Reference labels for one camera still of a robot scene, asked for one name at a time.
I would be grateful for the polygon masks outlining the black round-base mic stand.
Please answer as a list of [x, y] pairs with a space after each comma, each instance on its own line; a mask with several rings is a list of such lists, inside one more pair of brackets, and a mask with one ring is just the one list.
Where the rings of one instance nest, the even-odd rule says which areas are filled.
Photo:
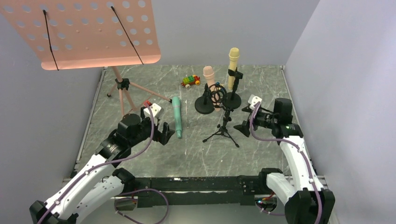
[[228, 74], [230, 77], [234, 77], [234, 83], [232, 85], [232, 91], [226, 94], [226, 99], [223, 101], [223, 108], [226, 110], [234, 110], [240, 107], [241, 97], [236, 93], [240, 79], [243, 78], [243, 73], [235, 68], [235, 71], [228, 69]]
[[198, 113], [204, 115], [210, 114], [214, 111], [214, 105], [211, 100], [211, 91], [208, 84], [205, 84], [204, 93], [195, 100], [194, 106]]

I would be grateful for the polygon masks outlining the green microphone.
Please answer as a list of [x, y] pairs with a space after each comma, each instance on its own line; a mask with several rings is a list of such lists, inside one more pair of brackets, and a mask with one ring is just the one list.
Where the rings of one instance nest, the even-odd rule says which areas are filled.
[[179, 97], [172, 98], [172, 108], [174, 111], [176, 135], [179, 139], [182, 138], [182, 119], [181, 119], [181, 102]]

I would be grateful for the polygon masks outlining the black tripod shock-mount stand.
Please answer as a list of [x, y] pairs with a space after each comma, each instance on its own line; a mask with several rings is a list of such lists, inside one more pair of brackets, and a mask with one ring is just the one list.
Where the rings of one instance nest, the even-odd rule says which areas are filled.
[[214, 97], [215, 94], [217, 94], [219, 96], [218, 100], [212, 100], [213, 103], [219, 103], [220, 105], [215, 105], [215, 107], [223, 109], [224, 110], [224, 116], [222, 118], [222, 124], [217, 124], [217, 128], [218, 130], [213, 133], [212, 135], [210, 135], [209, 137], [205, 138], [202, 140], [202, 142], [207, 142], [211, 137], [218, 135], [218, 136], [223, 136], [223, 137], [227, 137], [230, 138], [231, 141], [234, 143], [234, 145], [236, 147], [240, 147], [239, 144], [233, 139], [233, 137], [229, 134], [228, 129], [227, 129], [227, 124], [228, 122], [232, 121], [232, 118], [230, 117], [231, 112], [233, 112], [234, 110], [226, 110], [223, 108], [223, 101], [226, 99], [226, 94], [227, 91], [225, 89], [225, 87], [223, 85], [221, 85], [220, 87], [216, 87], [217, 90], [215, 91], [211, 91], [211, 98]]

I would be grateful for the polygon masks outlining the pink microphone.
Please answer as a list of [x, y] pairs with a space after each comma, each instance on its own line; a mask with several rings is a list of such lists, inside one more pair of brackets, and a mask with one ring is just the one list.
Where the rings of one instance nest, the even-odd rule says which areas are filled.
[[[210, 87], [210, 90], [211, 91], [217, 90], [217, 88], [215, 86], [212, 86], [215, 84], [215, 73], [214, 73], [212, 66], [205, 66], [203, 68], [203, 76], [206, 79], [207, 85], [208, 85], [208, 87]], [[212, 100], [218, 100], [218, 99], [219, 99], [219, 96], [217, 94], [215, 94], [214, 97], [212, 97]], [[215, 107], [214, 110], [216, 112], [219, 112], [220, 108]]]

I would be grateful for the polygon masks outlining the beige microphone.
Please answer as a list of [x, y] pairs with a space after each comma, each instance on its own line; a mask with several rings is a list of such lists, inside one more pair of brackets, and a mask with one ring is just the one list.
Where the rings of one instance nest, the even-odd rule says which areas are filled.
[[[239, 57], [240, 57], [239, 49], [236, 47], [231, 48], [230, 52], [229, 52], [229, 69], [230, 70], [236, 71]], [[233, 89], [234, 81], [235, 81], [235, 77], [229, 75], [229, 78], [228, 78], [228, 89], [229, 90]]]

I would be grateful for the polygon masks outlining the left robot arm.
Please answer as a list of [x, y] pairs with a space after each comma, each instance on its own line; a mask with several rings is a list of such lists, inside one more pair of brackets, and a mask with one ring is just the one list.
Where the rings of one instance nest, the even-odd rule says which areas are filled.
[[75, 177], [46, 201], [30, 206], [33, 223], [81, 223], [111, 197], [133, 186], [134, 176], [117, 168], [131, 155], [132, 147], [145, 140], [165, 145], [174, 133], [166, 122], [159, 131], [151, 117], [125, 115]]

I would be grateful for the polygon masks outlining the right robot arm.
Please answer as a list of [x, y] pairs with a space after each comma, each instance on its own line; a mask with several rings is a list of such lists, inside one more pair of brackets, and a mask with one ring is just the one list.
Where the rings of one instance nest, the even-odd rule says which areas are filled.
[[290, 99], [276, 98], [273, 110], [261, 106], [262, 99], [251, 95], [242, 110], [249, 113], [247, 120], [235, 129], [249, 137], [258, 137], [256, 130], [271, 130], [273, 138], [282, 150], [291, 172], [292, 182], [275, 168], [262, 170], [262, 185], [275, 194], [284, 205], [284, 216], [289, 224], [327, 224], [335, 204], [332, 191], [321, 183], [307, 154], [304, 135], [300, 126], [293, 123], [293, 104]]

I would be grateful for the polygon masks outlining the pink perforated music stand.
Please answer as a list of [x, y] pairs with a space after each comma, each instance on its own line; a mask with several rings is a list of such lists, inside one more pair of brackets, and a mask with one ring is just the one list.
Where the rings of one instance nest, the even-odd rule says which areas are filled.
[[0, 11], [44, 70], [110, 67], [116, 92], [132, 102], [119, 66], [161, 58], [150, 0], [3, 0]]

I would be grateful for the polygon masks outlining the colourful toy brick car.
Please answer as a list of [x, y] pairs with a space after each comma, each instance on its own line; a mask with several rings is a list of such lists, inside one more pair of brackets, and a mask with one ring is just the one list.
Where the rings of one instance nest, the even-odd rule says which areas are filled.
[[192, 85], [200, 85], [200, 77], [197, 75], [188, 76], [182, 79], [181, 85], [189, 89]]

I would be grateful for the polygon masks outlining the black base frame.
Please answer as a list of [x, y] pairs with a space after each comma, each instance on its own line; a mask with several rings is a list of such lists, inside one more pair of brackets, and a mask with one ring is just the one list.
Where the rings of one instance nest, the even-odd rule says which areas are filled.
[[258, 197], [269, 195], [269, 174], [280, 174], [277, 168], [264, 168], [257, 176], [216, 177], [134, 177], [124, 168], [116, 169], [101, 180], [76, 206], [76, 211], [96, 209], [114, 196], [136, 197], [139, 208], [162, 205], [234, 204], [254, 205]]

